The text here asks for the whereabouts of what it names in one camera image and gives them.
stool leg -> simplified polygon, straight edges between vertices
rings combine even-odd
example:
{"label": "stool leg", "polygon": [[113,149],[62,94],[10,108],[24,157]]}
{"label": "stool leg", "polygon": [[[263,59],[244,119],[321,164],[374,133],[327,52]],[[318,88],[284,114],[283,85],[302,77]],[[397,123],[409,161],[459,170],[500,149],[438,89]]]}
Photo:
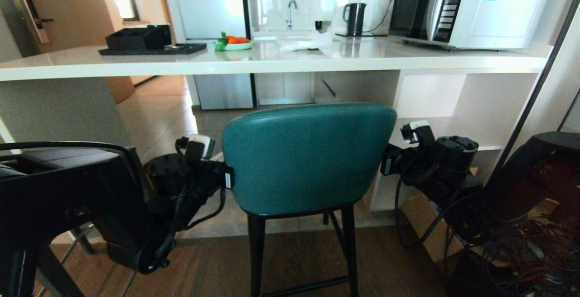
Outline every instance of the stool leg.
{"label": "stool leg", "polygon": [[342,230],[346,245],[346,263],[348,265],[348,280],[350,283],[351,297],[358,297],[357,275],[357,247],[354,236],[354,207],[347,206],[340,210],[342,213]]}
{"label": "stool leg", "polygon": [[260,297],[266,219],[261,216],[248,215],[248,232],[250,237],[250,256],[252,258],[251,296]]}
{"label": "stool leg", "polygon": [[78,238],[79,235],[82,235],[82,237],[78,240],[78,244],[81,245],[82,249],[84,249],[85,252],[87,252],[87,254],[95,253],[95,249],[93,248],[91,243],[89,243],[89,239],[87,239],[85,233],[82,232],[82,229],[80,229],[79,227],[74,227],[70,231],[75,238]]}
{"label": "stool leg", "polygon": [[58,297],[85,297],[73,279],[64,270],[62,264],[50,250],[48,244],[40,245],[37,261],[37,273],[42,284],[52,295]]}

black kettle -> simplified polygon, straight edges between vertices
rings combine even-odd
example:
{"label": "black kettle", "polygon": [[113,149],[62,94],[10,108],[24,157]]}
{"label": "black kettle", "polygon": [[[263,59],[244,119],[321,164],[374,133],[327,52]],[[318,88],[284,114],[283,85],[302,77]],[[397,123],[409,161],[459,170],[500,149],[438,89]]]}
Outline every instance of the black kettle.
{"label": "black kettle", "polygon": [[346,34],[344,36],[361,36],[363,34],[364,8],[367,4],[346,4],[342,10],[342,19],[346,22]]}

plastic bag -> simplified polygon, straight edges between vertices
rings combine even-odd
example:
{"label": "plastic bag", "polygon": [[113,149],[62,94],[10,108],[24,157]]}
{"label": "plastic bag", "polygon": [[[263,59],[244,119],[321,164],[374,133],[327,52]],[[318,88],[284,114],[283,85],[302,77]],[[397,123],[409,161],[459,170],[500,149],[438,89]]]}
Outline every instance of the plastic bag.
{"label": "plastic bag", "polygon": [[278,37],[276,41],[280,52],[297,51],[304,49],[321,49],[332,45],[332,33],[313,32],[303,37]]}

fridge door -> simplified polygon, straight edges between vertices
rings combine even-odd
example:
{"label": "fridge door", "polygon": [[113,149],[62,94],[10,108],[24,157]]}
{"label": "fridge door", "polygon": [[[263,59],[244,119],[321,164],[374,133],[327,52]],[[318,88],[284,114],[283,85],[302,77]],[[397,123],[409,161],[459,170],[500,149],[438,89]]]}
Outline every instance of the fridge door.
{"label": "fridge door", "polygon": [[178,0],[186,39],[246,35],[242,0]]}
{"label": "fridge door", "polygon": [[249,74],[195,75],[194,77],[202,110],[254,107]]}

microwave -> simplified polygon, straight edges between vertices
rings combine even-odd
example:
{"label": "microwave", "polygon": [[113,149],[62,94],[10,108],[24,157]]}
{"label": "microwave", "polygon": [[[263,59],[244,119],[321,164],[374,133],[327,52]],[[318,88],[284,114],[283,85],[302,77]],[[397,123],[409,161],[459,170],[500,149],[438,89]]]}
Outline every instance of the microwave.
{"label": "microwave", "polygon": [[524,49],[546,0],[394,0],[389,35],[448,49]]}

